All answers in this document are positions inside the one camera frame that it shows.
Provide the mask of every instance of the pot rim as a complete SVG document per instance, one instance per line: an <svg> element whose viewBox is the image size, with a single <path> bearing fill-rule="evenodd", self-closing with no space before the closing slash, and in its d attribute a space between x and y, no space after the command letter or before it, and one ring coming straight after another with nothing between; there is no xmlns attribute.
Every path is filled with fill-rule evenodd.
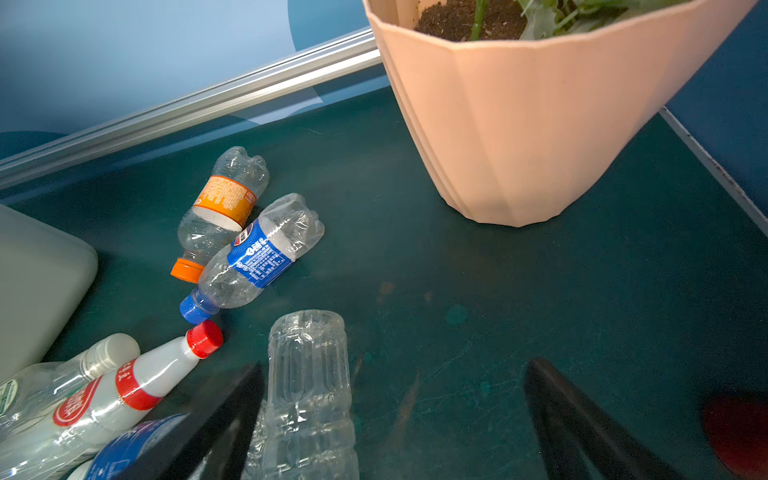
<svg viewBox="0 0 768 480"><path fill-rule="evenodd" d="M622 22L616 22L611 25L598 28L594 31L587 33L577 33L572 35L562 35L560 37L545 38L543 40L482 40L482 41L450 41L443 38L433 37L426 33L420 33L410 28L401 27L392 23L384 22L378 15L371 12L368 0L363 0L363 4L366 8L366 15L371 23L376 23L376 26L383 30L390 30L391 32L397 32L403 35L408 35L415 40L427 41L435 46L449 48L452 50L482 50L488 48L506 47L506 48L547 48L551 45L559 45L560 43L568 42L587 42L593 41L601 36L611 35L615 31L619 31L625 28L633 28L635 25L639 25L645 22L654 22L664 16L673 15L685 15L690 13L702 5L708 2L714 2L715 0L690 0L689 2L681 3L679 5L673 5L671 7L660 8L653 12L649 12L643 15L639 15ZM758 0L741 0L744 2L756 3Z"/></svg>

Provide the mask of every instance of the silver metal strip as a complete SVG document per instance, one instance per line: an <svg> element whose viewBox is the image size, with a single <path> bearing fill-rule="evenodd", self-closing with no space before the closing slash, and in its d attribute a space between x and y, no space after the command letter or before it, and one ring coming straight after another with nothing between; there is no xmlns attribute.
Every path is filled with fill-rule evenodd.
<svg viewBox="0 0 768 480"><path fill-rule="evenodd" d="M381 63L370 28L0 160L0 190Z"/></svg>
<svg viewBox="0 0 768 480"><path fill-rule="evenodd" d="M725 171L722 165L717 163L717 160L712 158L704 147L690 134L687 128L677 120L677 117L672 114L667 107L664 107L659 112L661 117L667 121L672 130L677 134L680 139L690 148L690 150L696 155L696 158L707 168L707 170L715 177L720 185L723 186L726 192L739 204L739 207L752 219L752 221L760 228L763 233L768 237L768 218L757 208L757 205L749 198L744 190L739 187L739 184L731 177L728 172Z"/></svg>

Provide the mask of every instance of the blue bottle cap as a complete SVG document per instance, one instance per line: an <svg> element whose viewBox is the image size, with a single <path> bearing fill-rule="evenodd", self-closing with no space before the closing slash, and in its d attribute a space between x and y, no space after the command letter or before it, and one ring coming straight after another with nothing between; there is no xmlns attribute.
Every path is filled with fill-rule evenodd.
<svg viewBox="0 0 768 480"><path fill-rule="evenodd" d="M179 311L186 321L197 325L216 315L219 307L212 305L201 291L195 290L181 301Z"/></svg>

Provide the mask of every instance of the green label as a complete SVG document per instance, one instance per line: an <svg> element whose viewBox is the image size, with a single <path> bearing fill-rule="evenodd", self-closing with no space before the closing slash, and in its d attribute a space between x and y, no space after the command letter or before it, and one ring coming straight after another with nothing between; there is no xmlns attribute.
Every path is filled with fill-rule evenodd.
<svg viewBox="0 0 768 480"><path fill-rule="evenodd" d="M9 381L0 385L0 415L11 408L11 405L13 405L13 400L16 398L17 391L18 382L15 379L10 379Z"/></svg>

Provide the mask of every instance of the metal rail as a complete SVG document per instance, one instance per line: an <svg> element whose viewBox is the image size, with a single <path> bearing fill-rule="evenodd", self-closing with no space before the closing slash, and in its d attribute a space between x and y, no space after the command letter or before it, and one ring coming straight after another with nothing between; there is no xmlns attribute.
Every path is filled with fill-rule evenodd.
<svg viewBox="0 0 768 480"><path fill-rule="evenodd" d="M178 100L0 159L0 190L381 63L370 28Z"/></svg>

